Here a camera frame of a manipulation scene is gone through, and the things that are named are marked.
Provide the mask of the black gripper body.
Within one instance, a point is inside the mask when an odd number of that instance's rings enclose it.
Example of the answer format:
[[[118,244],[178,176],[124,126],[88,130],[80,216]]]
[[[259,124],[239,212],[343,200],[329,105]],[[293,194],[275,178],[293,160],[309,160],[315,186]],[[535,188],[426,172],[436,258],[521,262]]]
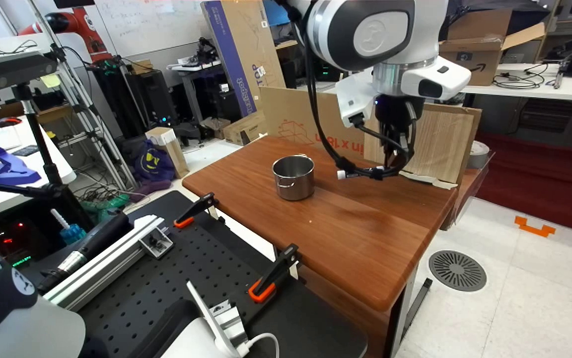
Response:
[[[382,142],[400,142],[402,134],[410,134],[410,124],[422,116],[424,103],[424,97],[378,95],[376,118],[380,120]]]

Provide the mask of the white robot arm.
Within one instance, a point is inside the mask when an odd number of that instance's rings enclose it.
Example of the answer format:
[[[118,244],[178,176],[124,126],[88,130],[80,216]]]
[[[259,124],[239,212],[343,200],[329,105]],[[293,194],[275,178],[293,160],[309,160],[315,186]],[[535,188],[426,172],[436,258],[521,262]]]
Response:
[[[309,57],[349,73],[337,83],[347,126],[378,136],[384,160],[360,166],[341,154],[321,122],[317,79],[309,75],[315,124],[339,176],[386,178],[416,152],[416,122],[428,99],[450,99],[472,73],[440,55],[450,0],[275,0],[287,9]]]

